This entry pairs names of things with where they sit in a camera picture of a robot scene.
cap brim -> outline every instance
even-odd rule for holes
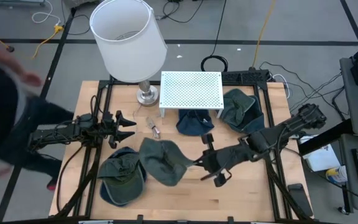
[[[139,166],[136,168],[134,176],[123,184],[109,178],[104,178],[102,184],[105,186],[109,197],[109,200],[105,200],[118,206],[137,199],[144,190],[144,179]]]

gray floor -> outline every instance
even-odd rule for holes
[[[146,0],[161,15],[164,0]],[[53,14],[63,19],[60,0],[50,0]],[[358,0],[346,0],[358,26]],[[196,9],[199,2],[185,0],[174,18],[185,20]],[[264,17],[269,9],[269,0],[229,0],[226,6],[220,40],[257,40]],[[205,0],[194,19],[187,24],[179,24],[168,19],[159,21],[162,35],[168,40],[192,39],[213,40],[218,31],[222,0]],[[77,10],[76,15],[90,15],[96,7],[90,4]],[[37,11],[48,11],[38,6],[14,5],[12,8],[0,6],[0,39],[46,39],[53,33],[54,18],[42,24],[34,24],[31,15]],[[64,7],[66,18],[69,10]],[[70,32],[82,32],[88,28],[84,17],[74,20]],[[94,39],[92,33],[69,35],[68,39]],[[287,41],[357,41],[340,0],[280,0],[277,1],[273,14],[266,26],[262,40]],[[57,44],[45,44],[41,47],[38,57],[31,60],[37,44],[12,44],[14,55],[29,70],[46,77],[55,55]],[[162,70],[200,70],[200,62],[213,50],[213,45],[170,44],[168,55]],[[254,55],[254,45],[219,45],[215,54],[222,55],[229,62],[229,70],[246,70],[250,67]],[[263,61],[283,65],[294,71],[313,87],[328,81],[339,73],[339,59],[350,57],[358,50],[355,46],[294,46],[294,45],[262,45],[259,51],[257,66]],[[222,65],[215,61],[206,63],[208,70],[222,70]],[[288,82],[301,85],[307,93],[311,89],[302,84],[296,76],[281,68],[264,65],[273,74],[282,74]],[[95,44],[65,44],[60,57],[53,82],[47,99],[73,110],[78,99],[78,92],[83,80],[107,79],[98,48]],[[342,79],[338,78],[326,86],[321,93],[340,88]],[[290,106],[304,96],[300,88],[290,85],[292,97],[288,99]],[[327,125],[320,133],[340,122],[339,116],[321,98],[310,100],[319,104],[328,117]],[[347,112],[345,94],[337,99],[339,107]],[[56,157],[63,156],[63,146],[50,146],[43,149],[44,153]],[[315,217],[326,222],[355,223],[358,222],[358,211],[344,216],[336,211],[342,205],[341,191],[325,181],[306,172],[306,179],[311,195]],[[0,201],[9,180],[9,175],[0,179]],[[47,217],[52,201],[52,193],[45,189],[49,181],[46,175],[22,170],[12,200],[7,209],[4,221],[26,220]]]

white perforated box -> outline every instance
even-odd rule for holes
[[[162,72],[160,109],[223,110],[220,72]]]

wooden table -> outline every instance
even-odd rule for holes
[[[76,115],[90,112],[90,100],[96,94],[97,88],[98,82],[82,83],[75,111]],[[253,88],[250,86],[224,86],[223,92],[225,93],[233,88],[239,88],[247,95],[254,94]],[[160,118],[158,105],[150,108],[139,106],[135,94],[137,89],[137,85],[114,85],[112,88],[110,112],[115,113],[117,110],[121,110],[126,119],[137,123],[137,126],[120,129],[121,131],[136,131],[136,134],[119,143],[117,148],[129,146],[138,151],[144,137],[152,138],[152,132],[145,121],[146,117],[150,116],[161,130],[162,139],[169,139],[177,143],[188,158],[199,158],[206,146],[201,142],[200,137],[189,137],[178,133],[175,127],[178,121],[177,110],[167,110],[165,117]],[[274,122],[275,124],[281,123],[290,117],[282,83],[268,83],[268,92]],[[104,91],[101,102],[104,102],[105,94],[106,91]],[[262,99],[262,110],[265,115],[265,125],[268,126],[261,91],[260,98]],[[240,134],[216,119],[214,111],[210,111],[210,113],[215,125],[215,128],[211,131],[215,148],[219,149],[237,144],[237,138]],[[109,147],[107,140],[103,142],[99,164],[115,151]],[[66,147],[63,163],[79,146],[80,144],[76,142]],[[287,147],[298,150],[295,141],[290,141]],[[73,158],[63,174],[60,192],[61,207],[64,206],[77,189],[84,154],[85,149]],[[283,151],[282,161],[287,184],[302,183],[309,197],[300,158],[294,153]],[[232,179],[220,188],[214,186],[212,179],[200,181],[200,178],[207,174],[202,167],[190,167],[181,182],[175,187],[166,187],[157,182],[151,175],[148,175],[145,192],[135,202],[124,208],[110,205],[99,196],[101,181],[97,180],[91,219],[135,220],[138,215],[143,215],[144,220],[224,221],[227,220],[227,217],[233,216],[235,221],[274,221],[264,161],[243,162],[235,166],[231,172],[233,174]],[[282,197],[277,188],[276,190],[280,214],[281,217],[285,217]],[[85,213],[87,195],[88,189],[83,194],[80,215]],[[56,213],[55,192],[50,214]]]

lamp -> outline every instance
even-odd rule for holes
[[[153,9],[142,0],[105,0],[89,24],[107,71],[119,81],[139,83],[139,103],[154,105],[158,90],[147,79],[161,69],[167,46]]]

